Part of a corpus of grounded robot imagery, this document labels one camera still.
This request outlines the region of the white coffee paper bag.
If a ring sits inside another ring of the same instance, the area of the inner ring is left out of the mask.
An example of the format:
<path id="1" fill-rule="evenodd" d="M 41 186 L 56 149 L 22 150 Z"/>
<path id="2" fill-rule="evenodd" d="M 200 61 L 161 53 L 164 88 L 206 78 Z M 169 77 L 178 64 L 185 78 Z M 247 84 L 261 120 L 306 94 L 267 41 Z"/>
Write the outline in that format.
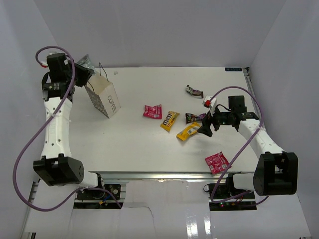
<path id="1" fill-rule="evenodd" d="M 111 118 L 121 108 L 115 87 L 101 64 L 85 85 L 85 90 L 93 106 L 107 118 Z"/>

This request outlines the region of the yellow snack packet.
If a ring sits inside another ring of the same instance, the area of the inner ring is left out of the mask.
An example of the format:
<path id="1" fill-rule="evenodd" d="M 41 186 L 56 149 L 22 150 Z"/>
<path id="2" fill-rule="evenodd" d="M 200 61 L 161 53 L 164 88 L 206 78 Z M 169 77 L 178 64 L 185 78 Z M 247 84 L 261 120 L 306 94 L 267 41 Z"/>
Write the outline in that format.
<path id="1" fill-rule="evenodd" d="M 179 132 L 176 137 L 182 141 L 186 141 L 188 138 L 190 138 L 192 135 L 197 133 L 197 130 L 201 127 L 200 124 L 197 122 L 194 122 L 187 126 L 184 130 Z"/>

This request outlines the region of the pink candy packet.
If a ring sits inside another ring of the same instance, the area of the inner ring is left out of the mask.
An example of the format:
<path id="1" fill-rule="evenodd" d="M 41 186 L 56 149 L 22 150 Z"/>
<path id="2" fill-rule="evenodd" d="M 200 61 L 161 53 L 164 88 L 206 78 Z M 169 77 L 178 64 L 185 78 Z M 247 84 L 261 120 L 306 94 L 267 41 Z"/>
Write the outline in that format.
<path id="1" fill-rule="evenodd" d="M 162 105 L 156 105 L 153 107 L 145 105 L 143 116 L 156 120 L 162 119 Z"/>

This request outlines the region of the silver grey snack packet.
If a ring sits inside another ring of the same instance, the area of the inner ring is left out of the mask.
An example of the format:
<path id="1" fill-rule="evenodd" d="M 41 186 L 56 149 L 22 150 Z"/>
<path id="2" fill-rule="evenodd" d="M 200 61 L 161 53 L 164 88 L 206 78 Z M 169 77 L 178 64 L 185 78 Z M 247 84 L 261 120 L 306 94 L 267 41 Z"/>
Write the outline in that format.
<path id="1" fill-rule="evenodd" d="M 96 69 L 94 64 L 91 61 L 91 58 L 89 56 L 89 54 L 86 54 L 85 56 L 83 56 L 80 60 L 77 61 L 77 64 L 85 67 L 87 69 L 90 69 L 92 74 L 95 75 L 96 74 Z"/>

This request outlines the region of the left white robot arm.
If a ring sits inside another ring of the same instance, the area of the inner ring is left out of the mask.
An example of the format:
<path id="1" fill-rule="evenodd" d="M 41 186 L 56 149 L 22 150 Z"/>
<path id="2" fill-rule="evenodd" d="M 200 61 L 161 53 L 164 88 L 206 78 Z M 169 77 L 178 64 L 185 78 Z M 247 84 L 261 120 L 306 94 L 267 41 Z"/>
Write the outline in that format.
<path id="1" fill-rule="evenodd" d="M 76 184 L 88 187 L 95 199 L 105 194 L 105 186 L 97 173 L 84 169 L 80 160 L 72 157 L 69 146 L 70 111 L 75 87 L 86 85 L 93 70 L 71 64 L 64 53 L 47 56 L 49 71 L 42 79 L 42 93 L 46 112 L 45 142 L 41 159 L 33 169 L 48 186 Z"/>

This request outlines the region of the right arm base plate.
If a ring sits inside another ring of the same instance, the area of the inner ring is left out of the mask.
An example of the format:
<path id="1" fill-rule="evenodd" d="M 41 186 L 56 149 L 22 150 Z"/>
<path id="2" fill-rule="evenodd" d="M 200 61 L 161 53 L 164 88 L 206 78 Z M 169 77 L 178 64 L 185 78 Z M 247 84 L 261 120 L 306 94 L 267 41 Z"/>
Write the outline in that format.
<path id="1" fill-rule="evenodd" d="M 204 193 L 209 196 L 209 209 L 211 212 L 222 212 L 222 211 L 253 211 L 257 210 L 255 194 L 249 193 L 239 198 L 231 199 L 225 202 L 214 203 L 210 199 L 210 195 L 213 191 L 215 183 L 205 184 L 203 187 Z M 234 195 L 244 192 L 243 190 L 230 189 L 225 183 L 221 183 L 216 190 L 214 200 L 220 201 L 225 198 L 232 197 Z"/>

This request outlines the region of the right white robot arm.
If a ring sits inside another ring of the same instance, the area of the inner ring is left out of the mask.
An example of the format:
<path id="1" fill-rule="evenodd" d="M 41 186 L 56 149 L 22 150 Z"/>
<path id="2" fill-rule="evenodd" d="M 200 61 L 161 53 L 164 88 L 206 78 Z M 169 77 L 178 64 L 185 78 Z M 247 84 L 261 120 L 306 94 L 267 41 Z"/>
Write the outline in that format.
<path id="1" fill-rule="evenodd" d="M 229 108 L 218 109 L 217 99 L 206 96 L 203 105 L 209 109 L 202 120 L 199 133 L 208 137 L 223 125 L 234 127 L 255 152 L 258 163 L 254 173 L 230 175 L 226 184 L 226 195 L 238 198 L 245 191 L 254 191 L 259 196 L 293 195 L 297 191 L 298 157 L 293 152 L 285 152 L 260 127 L 260 120 L 254 112 L 248 112 L 244 96 L 230 96 Z"/>

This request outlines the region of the dark purple M&M's packet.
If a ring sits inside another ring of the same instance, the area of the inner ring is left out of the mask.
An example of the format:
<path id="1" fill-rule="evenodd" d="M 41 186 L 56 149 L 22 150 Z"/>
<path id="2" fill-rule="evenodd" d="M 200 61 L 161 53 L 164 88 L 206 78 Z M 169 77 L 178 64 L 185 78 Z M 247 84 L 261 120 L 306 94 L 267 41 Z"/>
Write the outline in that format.
<path id="1" fill-rule="evenodd" d="M 191 113 L 186 113 L 185 114 L 186 124 L 202 121 L 205 116 L 206 116 L 206 113 L 202 113 L 200 115 L 194 115 L 194 114 L 191 114 Z"/>

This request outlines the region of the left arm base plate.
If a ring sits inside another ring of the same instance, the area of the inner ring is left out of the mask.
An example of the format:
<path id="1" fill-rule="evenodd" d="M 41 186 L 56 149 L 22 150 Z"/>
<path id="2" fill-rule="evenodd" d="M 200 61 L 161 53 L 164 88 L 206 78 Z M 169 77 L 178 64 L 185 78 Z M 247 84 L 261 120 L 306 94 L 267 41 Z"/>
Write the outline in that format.
<path id="1" fill-rule="evenodd" d="M 119 200 L 121 194 L 121 185 L 120 184 L 105 184 L 104 188 L 108 190 L 112 195 Z M 112 200 L 112 196 L 104 191 L 99 190 L 83 190 L 77 193 L 77 200 L 85 201 L 85 200 L 100 200 L 107 201 Z"/>

